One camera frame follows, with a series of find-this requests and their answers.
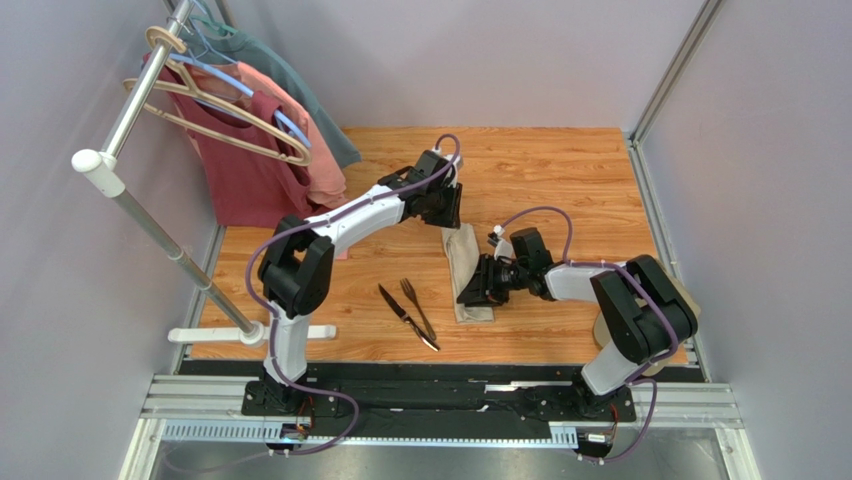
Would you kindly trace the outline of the beige cloth napkin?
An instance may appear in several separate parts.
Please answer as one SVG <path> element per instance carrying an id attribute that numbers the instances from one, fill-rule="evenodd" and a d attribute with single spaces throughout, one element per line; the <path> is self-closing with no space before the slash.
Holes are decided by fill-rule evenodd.
<path id="1" fill-rule="evenodd" d="M 442 245 L 449 263 L 452 306 L 456 323 L 460 325 L 493 324 L 494 311 L 491 307 L 468 307 L 458 303 L 457 298 L 468 285 L 478 264 L 479 247 L 471 224 L 462 223 L 459 228 L 442 228 Z"/>

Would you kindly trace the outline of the silver fork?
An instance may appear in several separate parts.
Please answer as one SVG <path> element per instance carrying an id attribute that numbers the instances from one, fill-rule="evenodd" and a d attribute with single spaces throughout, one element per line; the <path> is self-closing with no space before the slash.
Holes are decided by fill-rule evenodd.
<path id="1" fill-rule="evenodd" d="M 419 313 L 419 315 L 420 315 L 420 318 L 421 318 L 421 319 L 422 319 L 422 321 L 423 321 L 423 325 L 424 325 L 424 327 L 425 327 L 425 330 L 426 330 L 426 333 L 427 333 L 428 337 L 429 337 L 431 340 L 436 341 L 436 340 L 437 340 L 437 334 L 436 334 L 436 332 L 435 332 L 435 330 L 434 330 L 434 328 L 433 328 L 433 326 L 432 326 L 431 322 L 430 322 L 430 321 L 429 321 L 429 319 L 427 318 L 426 314 L 424 313 L 424 311 L 423 311 L 423 309 L 422 309 L 422 307 L 421 307 L 421 305 L 420 305 L 420 302 L 419 302 L 419 300 L 418 300 L 418 297 L 417 297 L 416 291 L 415 291 L 415 289 L 414 289 L 414 287 L 413 287 L 412 283 L 411 283 L 411 282 L 410 282 L 407 278 L 403 278 L 403 279 L 400 281 L 400 286 L 401 286 L 402 291 L 403 291 L 404 295 L 406 296 L 406 298 L 407 298 L 409 301 L 411 301 L 411 302 L 412 302 L 412 304 L 413 304 L 413 305 L 415 306 L 415 308 L 417 309 L 417 311 L 418 311 L 418 313 Z"/>

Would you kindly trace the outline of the silver table knife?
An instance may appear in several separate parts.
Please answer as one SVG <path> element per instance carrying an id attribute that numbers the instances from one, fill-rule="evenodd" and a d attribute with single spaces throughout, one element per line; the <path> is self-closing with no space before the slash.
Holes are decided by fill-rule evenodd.
<path id="1" fill-rule="evenodd" d="M 392 297 L 392 295 L 379 284 L 378 289 L 381 297 L 384 299 L 389 308 L 394 312 L 398 319 L 406 324 L 417 336 L 417 338 L 429 349 L 435 352 L 440 351 L 440 346 L 433 340 L 416 322 L 411 318 L 408 312 Z"/>

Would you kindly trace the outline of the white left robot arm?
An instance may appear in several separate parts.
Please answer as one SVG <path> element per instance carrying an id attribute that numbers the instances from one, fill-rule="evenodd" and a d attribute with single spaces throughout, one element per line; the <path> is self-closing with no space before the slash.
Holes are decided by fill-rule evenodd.
<path id="1" fill-rule="evenodd" d="M 247 416 L 294 415 L 310 391 L 302 380 L 313 313 L 326 300 L 337 256 L 361 240 L 408 218 L 454 228 L 460 224 L 462 156 L 426 150 L 412 167 L 382 177 L 360 197 L 327 214 L 282 218 L 249 264 L 270 313 L 268 353 L 260 378 L 245 389 Z"/>

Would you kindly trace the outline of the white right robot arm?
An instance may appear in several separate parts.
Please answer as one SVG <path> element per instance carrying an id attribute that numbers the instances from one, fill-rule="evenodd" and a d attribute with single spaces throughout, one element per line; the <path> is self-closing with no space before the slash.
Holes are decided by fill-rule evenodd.
<path id="1" fill-rule="evenodd" d="M 597 356 L 573 374 L 567 393 L 576 414 L 594 418 L 652 364 L 672 356 L 698 330 L 698 315 L 661 264 L 649 255 L 621 263 L 553 259 L 540 232 L 526 228 L 508 238 L 489 236 L 456 301 L 466 307 L 497 307 L 513 291 L 546 301 L 598 305 L 609 339 Z"/>

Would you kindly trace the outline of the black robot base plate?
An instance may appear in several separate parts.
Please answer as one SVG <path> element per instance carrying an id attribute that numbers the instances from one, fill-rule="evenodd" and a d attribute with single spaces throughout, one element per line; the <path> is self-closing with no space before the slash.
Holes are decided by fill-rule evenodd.
<path id="1" fill-rule="evenodd" d="M 493 384 L 479 381 L 331 381 L 317 386 L 322 394 L 286 386 L 249 382 L 240 412 L 246 416 L 343 418 L 354 412 L 351 398 L 368 411 L 509 412 L 544 421 L 633 422 L 637 419 L 629 391 L 598 404 L 585 401 L 569 382 Z"/>

